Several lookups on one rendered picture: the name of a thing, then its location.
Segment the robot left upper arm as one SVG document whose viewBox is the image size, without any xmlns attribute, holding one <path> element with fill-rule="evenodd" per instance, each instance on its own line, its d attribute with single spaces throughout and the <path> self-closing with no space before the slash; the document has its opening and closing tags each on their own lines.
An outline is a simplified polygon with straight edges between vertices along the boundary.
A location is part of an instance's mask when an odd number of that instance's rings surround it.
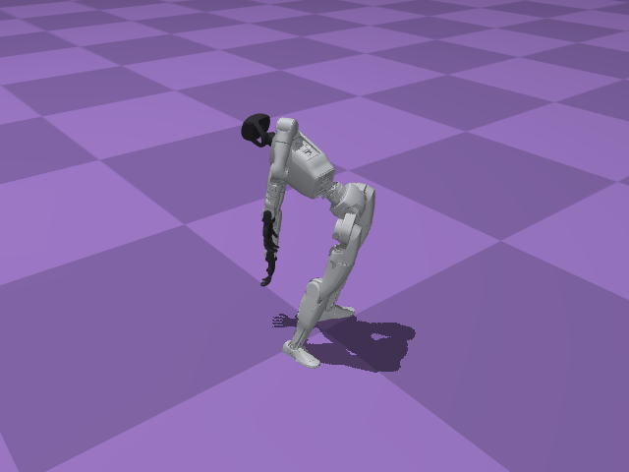
<svg viewBox="0 0 629 472">
<path fill-rule="evenodd" d="M 293 138 L 298 132 L 298 121 L 281 117 L 276 123 L 276 143 L 274 147 L 274 164 L 271 178 L 286 180 L 289 166 L 286 165 Z"/>
</svg>

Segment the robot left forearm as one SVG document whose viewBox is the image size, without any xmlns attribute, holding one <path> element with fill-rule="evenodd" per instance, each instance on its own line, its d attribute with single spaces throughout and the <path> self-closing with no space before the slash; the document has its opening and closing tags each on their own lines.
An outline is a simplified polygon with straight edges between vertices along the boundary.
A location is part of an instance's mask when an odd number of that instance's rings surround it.
<svg viewBox="0 0 629 472">
<path fill-rule="evenodd" d="M 279 205 L 280 193 L 283 188 L 282 182 L 280 182 L 278 179 L 271 178 L 273 164 L 274 163 L 271 164 L 270 169 L 269 169 L 267 185 L 266 185 L 267 190 L 266 190 L 265 199 L 264 199 L 264 209 L 261 212 L 261 215 L 263 217 L 263 213 L 266 210 L 269 210 L 272 214 L 271 220 L 277 214 L 277 207 Z"/>
</svg>

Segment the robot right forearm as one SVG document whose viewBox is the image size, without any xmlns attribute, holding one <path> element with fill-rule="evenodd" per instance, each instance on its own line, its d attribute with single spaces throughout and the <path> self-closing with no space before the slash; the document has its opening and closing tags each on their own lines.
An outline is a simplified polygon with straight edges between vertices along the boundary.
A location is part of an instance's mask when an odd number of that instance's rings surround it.
<svg viewBox="0 0 629 472">
<path fill-rule="evenodd" d="M 275 237 L 273 236 L 273 234 L 272 234 L 272 241 L 273 241 L 273 243 L 274 243 L 276 246 L 278 246 L 279 232 L 280 232 L 280 227 L 281 227 L 281 219 L 282 219 L 282 211 L 280 210 L 280 211 L 279 211 L 279 215 L 278 215 L 278 221 L 277 221 L 277 223 L 272 223 L 272 224 L 273 224 L 273 230 L 274 230 L 274 232 L 278 235 L 278 238 L 275 238 Z M 273 247 L 273 248 L 274 248 L 274 247 Z M 277 250 L 277 248 L 274 248 L 274 249 L 276 249 L 276 250 Z M 265 250 L 264 250 L 264 255 L 265 255 L 265 257 L 266 257 L 266 253 L 267 253 L 267 252 L 268 252 L 268 251 L 265 249 Z M 277 254 L 277 252 L 275 252 L 275 253 L 274 253 L 274 258 L 276 257 L 276 254 Z"/>
</svg>

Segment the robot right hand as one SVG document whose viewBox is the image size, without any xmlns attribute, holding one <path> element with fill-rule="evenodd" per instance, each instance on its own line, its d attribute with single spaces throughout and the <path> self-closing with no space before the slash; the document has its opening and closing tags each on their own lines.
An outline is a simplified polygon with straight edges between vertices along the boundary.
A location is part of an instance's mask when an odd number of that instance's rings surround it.
<svg viewBox="0 0 629 472">
<path fill-rule="evenodd" d="M 264 280 L 264 282 L 262 282 L 260 286 L 266 286 L 271 281 L 271 277 L 275 270 L 275 261 L 277 261 L 277 257 L 274 258 L 274 253 L 267 252 L 265 260 L 268 262 L 268 268 L 266 269 L 266 271 L 268 271 L 268 277 L 262 279 Z"/>
</svg>

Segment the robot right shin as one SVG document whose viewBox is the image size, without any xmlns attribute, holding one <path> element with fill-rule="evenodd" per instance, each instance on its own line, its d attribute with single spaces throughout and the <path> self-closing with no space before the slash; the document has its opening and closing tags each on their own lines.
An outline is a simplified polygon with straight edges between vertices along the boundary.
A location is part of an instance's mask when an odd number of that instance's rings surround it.
<svg viewBox="0 0 629 472">
<path fill-rule="evenodd" d="M 291 347 L 294 350 L 298 350 L 298 347 L 303 346 L 329 301 L 330 296 L 320 300 L 320 287 L 316 281 L 308 283 L 306 287 L 306 292 L 301 300 L 299 313 L 297 314 L 297 327 L 291 342 Z M 303 342 L 300 345 L 301 341 Z"/>
</svg>

